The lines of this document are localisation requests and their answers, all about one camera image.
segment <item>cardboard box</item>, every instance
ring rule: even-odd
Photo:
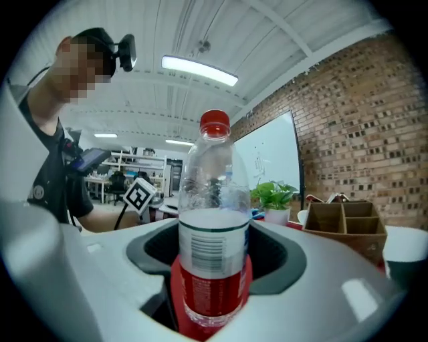
[[[303,231],[344,243],[378,265],[387,231],[370,202],[310,203]]]

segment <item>bottle label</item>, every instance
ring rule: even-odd
[[[239,212],[220,209],[187,213],[180,215],[179,222],[184,300],[200,315],[226,315],[242,300],[248,218]]]

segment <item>plastic water bottle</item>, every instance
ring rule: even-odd
[[[240,310],[250,199],[247,174],[230,137],[229,117],[203,114],[180,183],[179,242],[186,314],[221,327]]]

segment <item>green plant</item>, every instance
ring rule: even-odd
[[[251,191],[251,198],[259,198],[261,207],[265,209],[283,210],[287,209],[294,191],[297,189],[291,185],[271,181],[258,184]]]

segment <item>brick wall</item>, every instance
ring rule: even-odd
[[[386,224],[428,229],[428,101],[399,40],[360,41],[281,87],[232,127],[234,140],[291,110],[306,194],[344,192]],[[295,219],[298,205],[293,203]]]

